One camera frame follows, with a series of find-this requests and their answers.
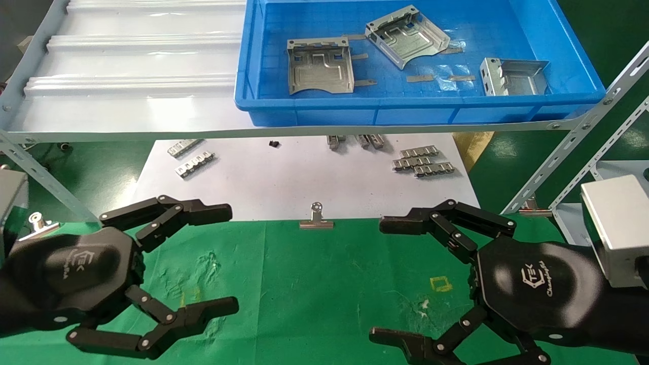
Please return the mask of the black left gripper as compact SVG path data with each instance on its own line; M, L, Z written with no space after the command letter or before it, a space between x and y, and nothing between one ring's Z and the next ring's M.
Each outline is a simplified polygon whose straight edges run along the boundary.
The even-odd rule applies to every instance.
M70 325L105 325L130 303L156 322L143 336L80 325L67 341L86 353L158 359L183 338L202 334L217 317L239 311L235 297L201 301L172 311L139 286L152 252L184 226L233 218L229 204L158 196L100 215L91 234L55 234L13 247L13 334L56 331ZM136 242L123 231L143 228Z

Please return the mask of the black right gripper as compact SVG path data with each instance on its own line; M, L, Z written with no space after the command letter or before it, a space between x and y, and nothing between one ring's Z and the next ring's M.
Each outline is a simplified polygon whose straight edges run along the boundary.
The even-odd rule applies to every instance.
M430 234L462 263L477 259L478 301L490 313L475 306L438 339L374 326L371 342L398 347L408 364L465 364L454 351L491 319L494 331L515 335L521 353L484 364L550 364L550 356L531 337L558 346L587 344L590 318L609 288L591 248L498 238L478 251L459 227L491 238L512 237L516 222L452 199L379 221L383 234Z

